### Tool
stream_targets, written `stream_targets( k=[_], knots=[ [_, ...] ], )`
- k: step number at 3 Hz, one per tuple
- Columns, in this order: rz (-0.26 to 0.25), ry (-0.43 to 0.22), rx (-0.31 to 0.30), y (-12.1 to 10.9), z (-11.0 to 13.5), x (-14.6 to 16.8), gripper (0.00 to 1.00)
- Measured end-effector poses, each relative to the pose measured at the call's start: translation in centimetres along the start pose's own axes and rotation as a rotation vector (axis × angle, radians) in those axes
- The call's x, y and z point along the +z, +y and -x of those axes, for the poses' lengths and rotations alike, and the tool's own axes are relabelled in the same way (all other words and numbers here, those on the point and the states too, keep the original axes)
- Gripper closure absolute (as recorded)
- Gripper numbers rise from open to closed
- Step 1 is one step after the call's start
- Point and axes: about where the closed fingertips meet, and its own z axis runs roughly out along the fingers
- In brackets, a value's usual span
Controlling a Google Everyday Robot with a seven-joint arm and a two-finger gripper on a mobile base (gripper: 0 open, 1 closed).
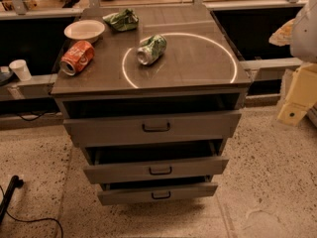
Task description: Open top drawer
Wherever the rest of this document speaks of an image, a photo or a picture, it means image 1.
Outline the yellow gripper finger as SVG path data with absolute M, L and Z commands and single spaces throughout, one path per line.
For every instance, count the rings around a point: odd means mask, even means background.
M 317 103 L 317 64 L 305 62 L 287 69 L 282 78 L 278 114 L 282 124 L 296 126 Z
M 284 23 L 269 37 L 268 42 L 279 47 L 289 45 L 292 39 L 293 24 L 293 19 Z

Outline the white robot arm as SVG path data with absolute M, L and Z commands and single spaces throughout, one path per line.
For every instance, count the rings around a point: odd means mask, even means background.
M 268 41 L 276 46 L 290 46 L 293 57 L 303 61 L 292 80 L 277 120 L 297 125 L 317 103 L 317 0 L 309 0 L 298 12 L 275 31 Z

